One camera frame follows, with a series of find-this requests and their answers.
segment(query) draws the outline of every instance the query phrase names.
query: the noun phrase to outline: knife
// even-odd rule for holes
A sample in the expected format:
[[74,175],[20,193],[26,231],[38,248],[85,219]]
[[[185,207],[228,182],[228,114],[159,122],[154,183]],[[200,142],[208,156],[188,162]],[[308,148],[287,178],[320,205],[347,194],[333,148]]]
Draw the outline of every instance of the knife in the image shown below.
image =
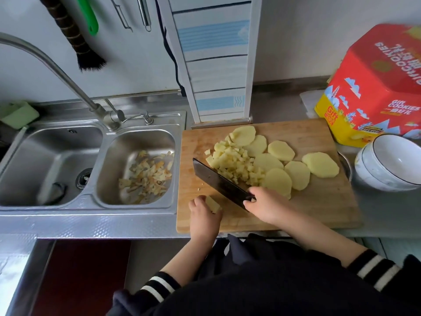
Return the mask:
[[229,179],[215,172],[197,159],[193,159],[194,174],[206,184],[213,187],[223,196],[245,209],[243,201],[255,200],[253,194],[246,192],[239,186],[235,185]]

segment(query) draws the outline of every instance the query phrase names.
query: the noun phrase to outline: person's left hand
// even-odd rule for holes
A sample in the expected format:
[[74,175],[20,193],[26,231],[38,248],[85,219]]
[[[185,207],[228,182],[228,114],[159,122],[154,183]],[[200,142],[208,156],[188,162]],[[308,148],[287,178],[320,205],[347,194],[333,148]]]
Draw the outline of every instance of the person's left hand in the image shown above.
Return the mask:
[[208,243],[211,246],[219,233],[222,210],[212,213],[205,203],[206,196],[197,196],[189,202],[190,238],[193,241]]

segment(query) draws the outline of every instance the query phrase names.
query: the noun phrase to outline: countertop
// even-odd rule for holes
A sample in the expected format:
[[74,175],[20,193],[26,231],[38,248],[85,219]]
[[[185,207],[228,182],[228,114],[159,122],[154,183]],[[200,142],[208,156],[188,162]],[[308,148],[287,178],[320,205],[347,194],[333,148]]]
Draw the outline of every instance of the countertop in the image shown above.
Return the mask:
[[[187,112],[186,128],[193,124],[187,100],[172,106]],[[281,95],[276,92],[256,93],[252,96],[251,114],[254,123],[306,119],[306,110],[298,95]],[[339,146],[350,158],[358,149]],[[352,237],[421,237],[421,191],[386,193],[352,183],[363,214],[363,226],[338,230]],[[65,215],[65,216],[1,216],[2,233],[30,233],[39,239],[61,238],[116,238],[116,239],[167,239],[186,238],[188,234],[176,232],[175,214]],[[266,236],[285,236],[282,232],[262,233]]]

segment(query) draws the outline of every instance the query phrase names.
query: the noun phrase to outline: white bowl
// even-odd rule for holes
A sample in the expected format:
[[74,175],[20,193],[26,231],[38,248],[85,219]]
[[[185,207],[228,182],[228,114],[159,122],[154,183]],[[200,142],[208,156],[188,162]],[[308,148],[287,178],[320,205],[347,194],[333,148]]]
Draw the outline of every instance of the white bowl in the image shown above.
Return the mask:
[[421,147],[406,138],[381,135],[362,155],[367,170],[382,183],[403,190],[421,187]]
[[368,171],[368,169],[366,168],[366,165],[363,161],[363,153],[364,153],[364,150],[366,149],[366,147],[364,147],[362,150],[360,150],[360,152],[358,152],[358,154],[357,154],[357,157],[355,158],[355,172],[357,174],[356,175],[357,180],[365,183],[368,186],[371,186],[372,188],[380,190],[380,191],[385,191],[385,192],[402,192],[402,191],[405,191],[403,189],[384,184],[383,182],[376,179],[376,177],[371,175],[371,173]]

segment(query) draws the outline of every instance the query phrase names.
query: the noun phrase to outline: green container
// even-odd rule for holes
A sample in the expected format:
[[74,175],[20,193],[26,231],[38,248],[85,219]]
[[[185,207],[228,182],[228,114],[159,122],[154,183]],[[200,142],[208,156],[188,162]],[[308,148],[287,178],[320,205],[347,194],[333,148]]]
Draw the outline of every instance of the green container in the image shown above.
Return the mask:
[[34,121],[39,117],[36,109],[25,101],[12,102],[4,106],[0,106],[0,121],[19,130],[26,124]]

